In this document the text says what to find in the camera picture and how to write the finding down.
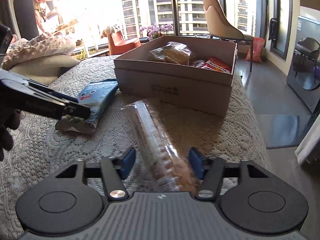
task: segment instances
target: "washing machine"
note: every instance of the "washing machine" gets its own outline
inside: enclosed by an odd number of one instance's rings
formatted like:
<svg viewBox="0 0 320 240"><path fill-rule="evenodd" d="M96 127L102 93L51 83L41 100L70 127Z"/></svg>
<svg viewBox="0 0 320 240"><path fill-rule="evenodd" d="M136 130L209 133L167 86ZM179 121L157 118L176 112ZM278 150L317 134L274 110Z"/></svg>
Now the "washing machine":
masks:
<svg viewBox="0 0 320 240"><path fill-rule="evenodd" d="M299 16L287 83L312 113L320 100L320 22Z"/></svg>

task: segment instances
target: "white lace tablecloth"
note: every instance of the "white lace tablecloth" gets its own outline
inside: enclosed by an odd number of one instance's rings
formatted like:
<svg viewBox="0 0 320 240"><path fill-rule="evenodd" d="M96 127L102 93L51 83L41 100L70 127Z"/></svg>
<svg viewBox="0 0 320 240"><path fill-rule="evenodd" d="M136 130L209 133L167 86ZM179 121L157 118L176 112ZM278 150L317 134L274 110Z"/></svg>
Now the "white lace tablecloth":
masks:
<svg viewBox="0 0 320 240"><path fill-rule="evenodd" d="M50 87L75 97L89 82L115 78L115 57L84 60ZM15 214L15 203L44 176L76 158L96 162L102 156L119 156L129 146L137 148L130 123L120 109L137 99L118 91L93 136L62 133L55 130L56 120L25 114L20 127L13 132L13 149L0 163L0 239L16 239L23 232ZM187 154L191 147L197 147L209 156L220 156L231 162L251 159L269 169L252 105L238 75L224 119L170 104L163 104L160 114L179 152ZM89 184L103 194L101 181L90 180ZM125 185L129 193L152 190L139 154Z"/></svg>

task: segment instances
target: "orange plastic chair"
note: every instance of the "orange plastic chair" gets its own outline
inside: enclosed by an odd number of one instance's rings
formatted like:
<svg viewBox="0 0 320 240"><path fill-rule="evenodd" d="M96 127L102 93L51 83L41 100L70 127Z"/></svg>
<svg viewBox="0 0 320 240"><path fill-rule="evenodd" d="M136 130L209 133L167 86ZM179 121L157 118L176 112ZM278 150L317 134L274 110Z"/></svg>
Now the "orange plastic chair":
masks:
<svg viewBox="0 0 320 240"><path fill-rule="evenodd" d="M109 54L118 55L141 46L139 38L124 40L122 32L108 34Z"/></svg>

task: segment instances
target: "red cartoon mouth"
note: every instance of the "red cartoon mouth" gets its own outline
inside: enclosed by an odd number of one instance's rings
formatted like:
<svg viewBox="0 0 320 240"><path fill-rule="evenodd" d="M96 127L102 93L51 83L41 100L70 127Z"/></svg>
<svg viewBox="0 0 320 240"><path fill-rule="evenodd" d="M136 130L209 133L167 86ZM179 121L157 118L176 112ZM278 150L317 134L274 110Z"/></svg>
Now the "red cartoon mouth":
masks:
<svg viewBox="0 0 320 240"><path fill-rule="evenodd" d="M87 98L90 98L91 97L91 94L87 95L87 96L84 96L84 97L81 97L80 100L84 100L84 99L87 99Z"/></svg>

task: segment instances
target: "blue snack bag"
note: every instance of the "blue snack bag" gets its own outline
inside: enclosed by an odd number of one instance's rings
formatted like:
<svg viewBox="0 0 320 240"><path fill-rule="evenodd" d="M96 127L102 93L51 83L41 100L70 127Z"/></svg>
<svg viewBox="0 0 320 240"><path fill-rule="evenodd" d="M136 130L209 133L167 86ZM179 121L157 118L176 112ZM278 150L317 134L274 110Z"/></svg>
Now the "blue snack bag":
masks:
<svg viewBox="0 0 320 240"><path fill-rule="evenodd" d="M90 107L91 115L88 119L65 115L56 123L56 130L76 131L92 134L95 132L99 118L108 106L110 98L116 93L118 82L116 79L106 79L101 82L88 84L77 96L81 105Z"/></svg>

